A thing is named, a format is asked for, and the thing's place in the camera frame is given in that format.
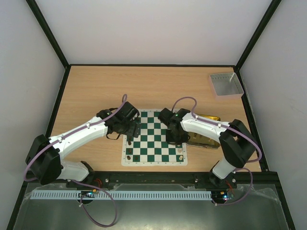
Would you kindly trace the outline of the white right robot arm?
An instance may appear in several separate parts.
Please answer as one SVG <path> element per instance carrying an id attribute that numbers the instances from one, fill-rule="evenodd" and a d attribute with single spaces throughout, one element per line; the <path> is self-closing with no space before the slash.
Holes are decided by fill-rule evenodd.
<path id="1" fill-rule="evenodd" d="M 221 187 L 229 174 L 242 169 L 259 147 L 240 120 L 230 123 L 214 121 L 197 116 L 187 109 L 180 109 L 174 113 L 164 108 L 158 119 L 167 127 L 166 141 L 179 145 L 187 143 L 191 137 L 189 133 L 213 139 L 220 144 L 223 157 L 210 170 L 209 182 L 213 187 Z"/>

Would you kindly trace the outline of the yellow transparent piece tray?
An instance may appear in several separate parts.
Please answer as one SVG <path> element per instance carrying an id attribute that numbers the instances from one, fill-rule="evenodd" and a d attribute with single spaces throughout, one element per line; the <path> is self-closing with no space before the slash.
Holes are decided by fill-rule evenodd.
<path id="1" fill-rule="evenodd" d="M 198 116 L 194 118 L 192 114 L 184 116 L 182 127 L 189 135 L 187 144 L 195 147 L 218 149 L 221 131 L 219 131 L 216 121 L 209 121 L 208 118 L 202 118 L 202 120 L 204 121 L 200 121 Z"/>

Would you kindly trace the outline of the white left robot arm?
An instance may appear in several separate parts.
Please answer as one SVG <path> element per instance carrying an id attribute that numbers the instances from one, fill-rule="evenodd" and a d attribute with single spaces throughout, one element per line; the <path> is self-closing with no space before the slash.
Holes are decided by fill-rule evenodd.
<path id="1" fill-rule="evenodd" d="M 86 123 L 65 133 L 47 138 L 37 136 L 26 157 L 27 170 L 42 185 L 57 179 L 83 181 L 91 171 L 84 161 L 71 162 L 65 158 L 86 143 L 109 134 L 137 138 L 141 125 L 140 112 L 131 103 L 123 102 L 118 108 L 101 110 Z"/>

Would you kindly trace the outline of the green white chess board mat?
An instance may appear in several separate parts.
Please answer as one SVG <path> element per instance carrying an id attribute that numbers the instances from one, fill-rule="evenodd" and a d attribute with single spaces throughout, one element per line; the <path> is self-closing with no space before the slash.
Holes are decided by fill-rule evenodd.
<path id="1" fill-rule="evenodd" d="M 188 164 L 187 145 L 171 145 L 166 142 L 167 127 L 159 119 L 160 109 L 140 109 L 137 121 L 141 124 L 137 138 L 123 136 L 122 166 L 186 166 Z"/>

